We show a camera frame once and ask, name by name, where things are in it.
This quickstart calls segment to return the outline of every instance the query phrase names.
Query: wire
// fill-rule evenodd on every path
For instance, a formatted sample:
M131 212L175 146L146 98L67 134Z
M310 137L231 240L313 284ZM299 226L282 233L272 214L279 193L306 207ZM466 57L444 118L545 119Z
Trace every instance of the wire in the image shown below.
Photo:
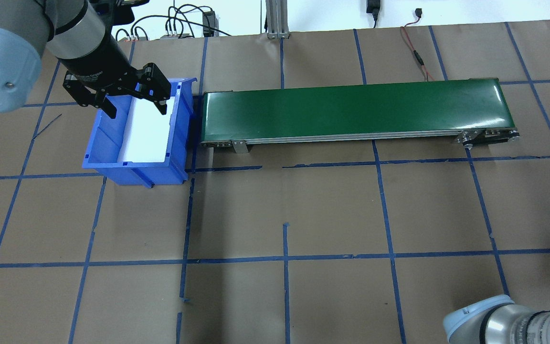
M173 17L174 21L173 21L173 29L175 31L177 31L177 26L175 25L175 20L181 20L179 18L177 18L177 14L178 13L181 13L181 15L183 15L184 19L186 21L188 21L188 17L186 17L186 14L181 12L180 9L181 7L175 7L175 6L171 6L168 11L167 11L167 14L169 15L169 17L171 17L171 9L175 9L175 15ZM167 22L169 23L169 28L171 28L171 19L167 20ZM188 28L190 28L190 35L192 35L192 37L194 37L194 31L192 30L192 26L188 25ZM181 33L180 35L178 36L178 38L181 38L181 35L184 33L184 23L182 22L181 23Z
M409 47L411 49L411 52L413 52L413 55L415 56L415 59L417 60L417 62L419 63L419 66L420 66L420 69L425 72L425 74L422 72L422 74L424 74L424 77L423 77L423 80L424 81L430 81L428 78L432 79L432 81L434 81L434 77L432 77L432 74L430 74L430 72L428 72L428 68L425 66L425 64L423 63L423 59L422 57L419 55L419 53L417 52L417 50L415 50L415 47L413 46L413 43L411 42L411 38L409 37L409 33L406 32L406 27L409 26L409 25L413 25L413 24L417 24L419 22L419 20L422 18L421 17L421 9L416 9L415 10L415 14L419 14L417 15L417 20L415 20L414 22L408 22L407 24L405 24L404 26L400 26L400 31L402 31L402 33L404 33L404 36L406 36L406 41L409 43Z
M135 27L135 36L137 37L137 39L139 39L139 33L137 33L138 29L141 29L142 31L144 31L144 36L146 37L146 41L150 41L150 39L148 38L148 33L141 26Z
M119 29L118 31L116 31L116 42L118 42L118 34L120 33L120 31L124 31L124 33L127 35L127 38L130 40L131 39L131 35L129 35L128 31L125 30L125 29Z
M171 17L168 16L168 15L160 15L160 14L147 15L147 16L145 16L145 17L142 17L142 18L137 19L137 20L133 23L133 26L131 26L131 31L135 28L135 26L138 24L138 22L141 22L142 20L147 19L147 18L171 18ZM219 30L219 29L216 29L216 28L212 28L211 26L207 26L207 25L203 25L203 24L198 24L198 22L183 20L183 19L179 19L179 18L177 18L177 20L182 21L182 22L187 22L188 24L195 24L195 25L198 25L198 26L202 26L203 28L212 29L212 30L217 31L217 32L220 32L220 33L222 33L222 34L224 34L224 35L230 36L228 33L223 32L222 30Z

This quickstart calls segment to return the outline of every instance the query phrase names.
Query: power adapter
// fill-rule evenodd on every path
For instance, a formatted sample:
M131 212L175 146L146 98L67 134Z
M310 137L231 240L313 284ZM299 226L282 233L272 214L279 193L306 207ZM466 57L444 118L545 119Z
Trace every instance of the power adapter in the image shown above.
M381 0L366 0L366 13L372 13L373 19L377 21L379 10L381 9Z

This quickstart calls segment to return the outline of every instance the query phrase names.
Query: white foam insert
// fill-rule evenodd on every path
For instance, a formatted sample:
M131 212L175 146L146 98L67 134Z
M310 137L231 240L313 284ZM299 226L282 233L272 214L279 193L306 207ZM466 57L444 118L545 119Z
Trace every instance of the white foam insert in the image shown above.
M159 109L150 100L137 98L131 100L118 162L164 161L174 102L175 97L167 100L167 113L161 115Z

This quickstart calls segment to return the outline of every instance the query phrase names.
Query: conveyor belt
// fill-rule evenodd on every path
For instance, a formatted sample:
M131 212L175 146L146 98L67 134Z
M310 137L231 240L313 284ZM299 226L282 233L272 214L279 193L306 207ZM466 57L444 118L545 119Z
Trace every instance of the conveyor belt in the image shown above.
M519 136L497 79L213 92L204 106L207 147L444 135L481 144Z

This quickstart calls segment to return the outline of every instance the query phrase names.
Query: black cable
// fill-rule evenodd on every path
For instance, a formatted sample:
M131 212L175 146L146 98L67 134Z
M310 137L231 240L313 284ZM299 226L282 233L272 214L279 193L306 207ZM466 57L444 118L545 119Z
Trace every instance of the black cable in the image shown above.
M181 9L183 9L184 7L186 6L189 6L189 7L192 7L192 9L190 11L182 11ZM177 13L181 13L184 18L186 20L188 20L188 18L186 17L186 13L190 13L194 10L198 10L200 11L202 14L203 14L203 17L205 17L205 19L207 20L207 26L212 26L212 23L210 22L209 20L209 17L207 16L207 13L205 13L205 11L203 11L203 9L201 9L202 7L207 7L208 9L210 9L211 11L213 11L213 9L209 6L195 6L195 5L192 5L192 4L183 4L182 6L179 6L176 10L175 10L175 16L177 16Z
M124 31L124 33L126 33L127 37L130 39L131 38L131 35L128 34L128 31L125 30L125 29L119 29L118 31L116 31L116 42L118 42L118 34L120 33L120 31Z
M141 29L142 31L144 31L144 35L146 36L146 41L150 41L150 39L148 38L148 33L141 26L135 27L135 36L137 37L137 39L139 40L139 33L137 33L138 29Z
M185 19L186 21L188 21L188 17L186 17L186 13L182 13L182 12L180 11L181 7L174 7L174 6L171 6L171 7L168 9L168 11L167 11L167 14L168 14L170 17L171 17L171 9L175 9L175 15L173 16L174 19L177 19L177 14L180 13L181 15L183 15L184 19ZM176 27L176 25L175 25L175 20L173 21L173 28L174 28L174 30L177 31L177 27ZM192 37L194 37L194 31L192 30L192 26L188 25L188 28L190 28L190 35L191 35ZM183 22L182 22L182 24L181 24L181 32L182 32L182 33L184 32L184 23L183 23Z
M144 19L147 19L147 18L170 18L170 16L168 16L168 15L160 15L160 14L147 15L147 16L145 16L145 17L142 17L142 18L137 19L137 20L133 23L133 26L131 26L131 30L133 30L133 28L135 28L135 25L138 24L138 22L140 22L140 21L142 21L142 20L144 20ZM220 33L222 33L222 34L224 34L224 35L230 36L228 33L223 32L222 30L219 30L219 29L216 29L216 28L212 28L211 26L199 24L198 22L183 20L183 19L179 19L179 18L177 18L177 20L182 21L182 22L187 22L188 24L195 24L195 25L198 25L198 26L202 26L203 28L212 29L212 30L217 31L217 32L220 32Z

